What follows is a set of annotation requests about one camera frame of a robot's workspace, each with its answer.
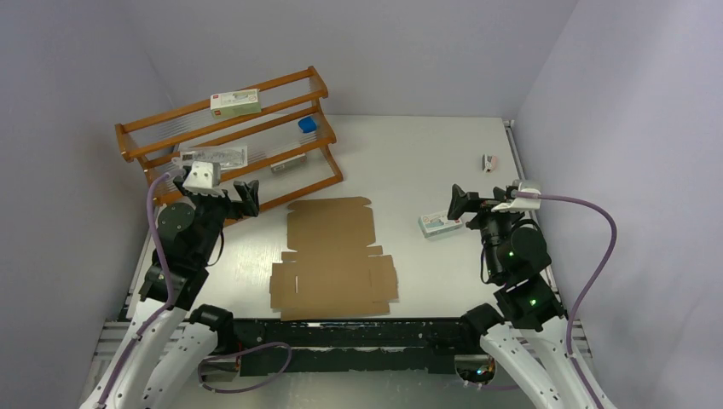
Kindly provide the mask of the brown cardboard box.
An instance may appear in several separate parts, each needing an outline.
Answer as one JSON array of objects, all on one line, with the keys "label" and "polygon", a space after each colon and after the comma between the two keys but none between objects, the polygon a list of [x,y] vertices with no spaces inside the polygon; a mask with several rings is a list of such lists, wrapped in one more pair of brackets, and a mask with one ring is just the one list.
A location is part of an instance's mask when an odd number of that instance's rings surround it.
[{"label": "brown cardboard box", "polygon": [[388,314],[398,281],[376,242],[370,200],[299,200],[288,208],[287,249],[269,279],[270,307],[281,320]]}]

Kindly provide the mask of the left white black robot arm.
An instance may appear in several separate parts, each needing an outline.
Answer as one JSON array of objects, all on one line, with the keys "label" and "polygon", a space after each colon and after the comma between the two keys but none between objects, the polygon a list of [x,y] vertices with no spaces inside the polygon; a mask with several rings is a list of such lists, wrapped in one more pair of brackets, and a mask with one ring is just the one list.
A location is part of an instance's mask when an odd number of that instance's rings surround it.
[{"label": "left white black robot arm", "polygon": [[236,341],[233,315],[195,298],[208,277],[211,254],[228,220],[260,211],[258,181],[237,181],[238,199],[193,193],[174,180],[183,198],[151,215],[151,267],[124,338],[84,408],[166,408],[210,353]]}]

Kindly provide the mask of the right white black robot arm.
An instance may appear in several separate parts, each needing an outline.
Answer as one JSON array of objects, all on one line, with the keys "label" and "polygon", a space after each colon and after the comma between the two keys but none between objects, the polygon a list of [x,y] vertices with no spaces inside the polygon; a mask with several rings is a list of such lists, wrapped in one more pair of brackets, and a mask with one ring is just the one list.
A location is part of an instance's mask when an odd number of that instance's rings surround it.
[{"label": "right white black robot arm", "polygon": [[[610,225],[603,258],[571,309],[542,276],[552,258],[541,227],[529,218],[547,200],[595,210]],[[462,346],[486,353],[537,408],[614,407],[572,337],[581,301],[616,246],[617,226],[610,213],[583,199],[544,194],[527,181],[497,187],[490,198],[453,185],[448,219],[465,213],[474,215],[466,226],[481,236],[483,283],[498,289],[495,305],[484,303],[462,316]]]}]

